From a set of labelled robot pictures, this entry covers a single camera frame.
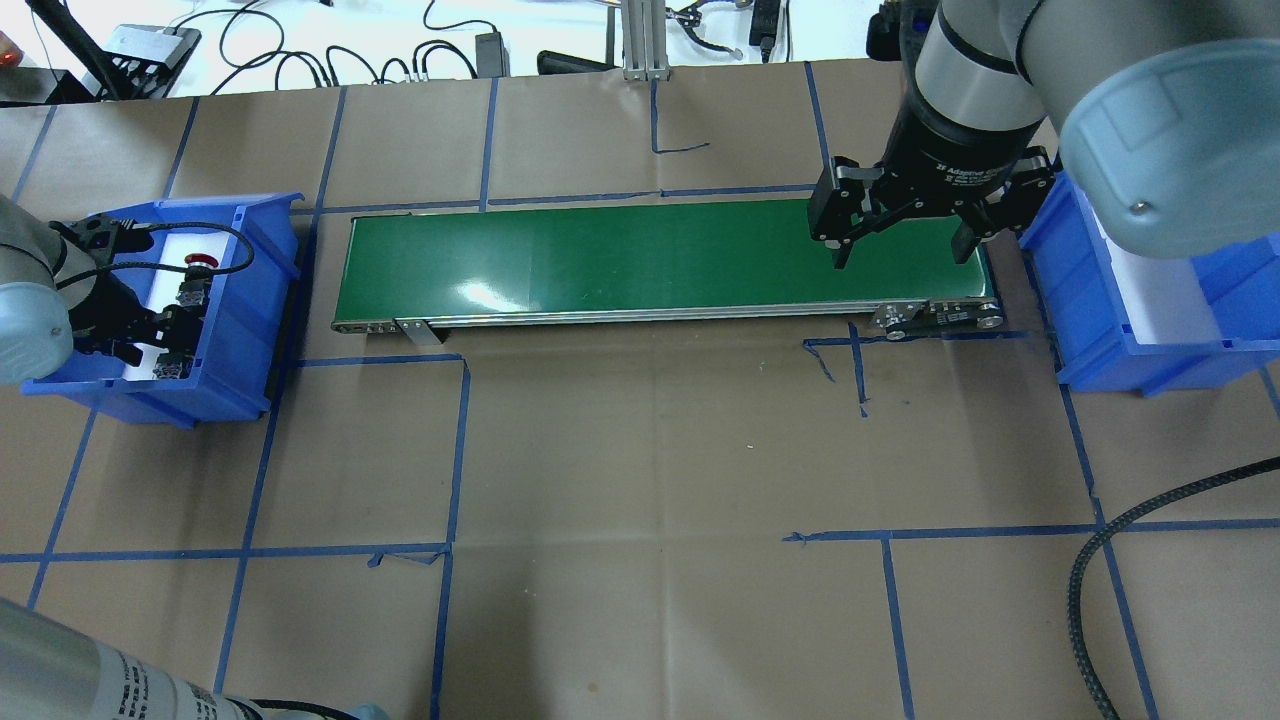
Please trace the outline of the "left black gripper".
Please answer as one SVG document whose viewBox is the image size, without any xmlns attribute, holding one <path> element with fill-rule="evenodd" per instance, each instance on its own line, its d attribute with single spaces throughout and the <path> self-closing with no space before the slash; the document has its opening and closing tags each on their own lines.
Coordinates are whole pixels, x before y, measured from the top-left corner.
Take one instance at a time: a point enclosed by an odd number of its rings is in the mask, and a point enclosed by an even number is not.
<svg viewBox="0 0 1280 720">
<path fill-rule="evenodd" d="M 128 366 L 143 360 L 141 345 L 195 356 L 207 309 L 169 305 L 146 309 L 134 290 L 114 275 L 115 256 L 147 252 L 154 240 L 136 222 L 92 215 L 60 224 L 60 295 L 67 301 L 73 345 Z"/>
</svg>

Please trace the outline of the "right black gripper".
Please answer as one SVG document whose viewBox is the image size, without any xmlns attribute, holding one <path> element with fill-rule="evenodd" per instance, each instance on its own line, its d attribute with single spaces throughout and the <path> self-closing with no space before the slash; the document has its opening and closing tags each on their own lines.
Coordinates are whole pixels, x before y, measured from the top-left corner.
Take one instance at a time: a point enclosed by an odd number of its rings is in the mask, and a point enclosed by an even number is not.
<svg viewBox="0 0 1280 720">
<path fill-rule="evenodd" d="M 972 128 L 909 90 L 877 164 L 829 159 L 808 201 L 809 236 L 837 246 L 835 269 L 844 270 L 869 234 L 908 219 L 956 217 L 952 258 L 964 265 L 983 240 L 1027 229 L 1043 206 L 1056 181 L 1047 151 L 1032 142 L 1043 122 Z"/>
</svg>

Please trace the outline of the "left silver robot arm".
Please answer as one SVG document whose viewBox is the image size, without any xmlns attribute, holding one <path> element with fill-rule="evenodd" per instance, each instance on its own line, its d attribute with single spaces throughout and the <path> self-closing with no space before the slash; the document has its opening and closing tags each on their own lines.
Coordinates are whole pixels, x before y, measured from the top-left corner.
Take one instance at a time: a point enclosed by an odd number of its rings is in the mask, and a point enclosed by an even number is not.
<svg viewBox="0 0 1280 720">
<path fill-rule="evenodd" d="M 269 350 L 300 274 L 296 193 L 164 200 L 47 223 L 3 200 L 3 383 L 189 427 L 266 409 Z M 220 694 L 10 601 L 5 719 L 383 719 Z"/>
</svg>

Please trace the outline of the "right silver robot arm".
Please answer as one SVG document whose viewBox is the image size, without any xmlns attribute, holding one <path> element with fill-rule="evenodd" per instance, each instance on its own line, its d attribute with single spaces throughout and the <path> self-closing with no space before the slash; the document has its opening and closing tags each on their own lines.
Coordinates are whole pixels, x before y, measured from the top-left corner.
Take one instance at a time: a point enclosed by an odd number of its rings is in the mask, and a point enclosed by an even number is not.
<svg viewBox="0 0 1280 720">
<path fill-rule="evenodd" d="M 1275 233 L 1277 22 L 1275 1 L 884 1 L 867 51 L 902 64 L 899 113 L 878 163 L 826 164 L 810 237 L 844 268 L 869 234 L 957 217 L 965 263 L 1060 172 L 1140 256 Z"/>
</svg>

